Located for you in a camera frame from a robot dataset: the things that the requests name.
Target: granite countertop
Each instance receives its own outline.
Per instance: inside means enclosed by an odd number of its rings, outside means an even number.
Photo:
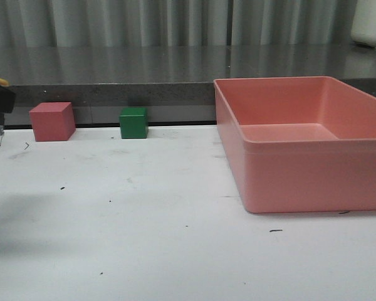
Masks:
[[[151,122],[212,121],[216,78],[328,75],[376,96],[376,50],[356,45],[0,48],[18,99],[8,124],[44,101],[73,102],[79,124],[115,123],[127,105]]]

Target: pink plastic bin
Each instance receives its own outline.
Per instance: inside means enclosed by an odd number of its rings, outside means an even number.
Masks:
[[[246,210],[376,210],[376,98],[331,77],[215,80]]]

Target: table surface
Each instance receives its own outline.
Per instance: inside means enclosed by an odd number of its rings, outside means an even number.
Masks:
[[[249,214],[215,126],[8,130],[2,300],[376,300],[376,211]]]

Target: pink cube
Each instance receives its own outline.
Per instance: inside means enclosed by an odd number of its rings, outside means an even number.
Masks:
[[[71,102],[43,102],[29,111],[37,142],[67,141],[75,132]]]

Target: cube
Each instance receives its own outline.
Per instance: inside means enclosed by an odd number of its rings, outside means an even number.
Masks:
[[[119,119],[122,139],[144,139],[148,136],[146,108],[124,108]]]
[[[43,102],[29,116],[37,142],[67,141],[75,132],[71,102]]]

